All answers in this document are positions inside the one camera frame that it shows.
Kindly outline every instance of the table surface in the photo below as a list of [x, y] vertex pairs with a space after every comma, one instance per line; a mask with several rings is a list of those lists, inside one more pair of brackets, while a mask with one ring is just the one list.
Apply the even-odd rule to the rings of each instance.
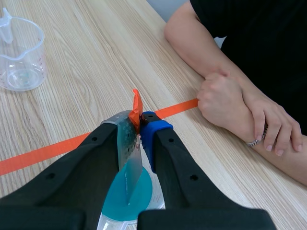
[[[145, 0], [1, 0], [45, 32], [47, 80], [24, 93], [0, 90], [0, 160], [94, 130], [132, 107], [133, 88], [155, 111], [195, 98], [202, 78], [164, 39]], [[278, 229], [307, 228], [307, 190], [192, 109], [166, 119], [229, 198], [266, 209]], [[0, 177], [0, 197], [58, 157]]]

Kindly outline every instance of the person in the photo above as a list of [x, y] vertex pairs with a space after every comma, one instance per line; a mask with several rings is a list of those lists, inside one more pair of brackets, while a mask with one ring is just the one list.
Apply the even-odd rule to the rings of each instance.
[[[205, 78], [197, 95], [226, 128], [307, 185], [307, 1], [190, 0], [165, 37]], [[216, 37], [226, 37], [220, 49]]]

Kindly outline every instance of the teal disc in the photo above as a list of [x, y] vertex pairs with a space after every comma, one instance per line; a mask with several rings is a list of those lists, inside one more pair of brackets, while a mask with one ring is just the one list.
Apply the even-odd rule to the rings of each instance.
[[136, 220], [152, 198], [153, 185], [150, 175], [143, 167], [137, 186], [127, 204], [126, 165], [116, 175], [102, 207], [102, 214], [116, 221]]

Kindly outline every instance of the hand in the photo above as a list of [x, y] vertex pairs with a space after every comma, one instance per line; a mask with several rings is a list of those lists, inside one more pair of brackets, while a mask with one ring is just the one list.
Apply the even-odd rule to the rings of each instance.
[[250, 109], [255, 120], [255, 139], [261, 139], [265, 122], [268, 124], [268, 132], [264, 139], [264, 147], [281, 156], [287, 149], [290, 139], [293, 149], [303, 150], [302, 133], [299, 123], [295, 121], [280, 105], [272, 101], [258, 89], [243, 91], [243, 99]]
[[197, 98], [202, 115], [214, 125], [229, 131], [231, 124], [240, 117], [242, 108], [246, 109], [239, 84], [219, 73], [206, 76]]

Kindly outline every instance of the black shirt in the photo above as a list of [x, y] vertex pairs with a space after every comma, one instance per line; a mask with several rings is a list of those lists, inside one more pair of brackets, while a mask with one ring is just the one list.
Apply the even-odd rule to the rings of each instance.
[[221, 50], [307, 135], [307, 0], [190, 0]]

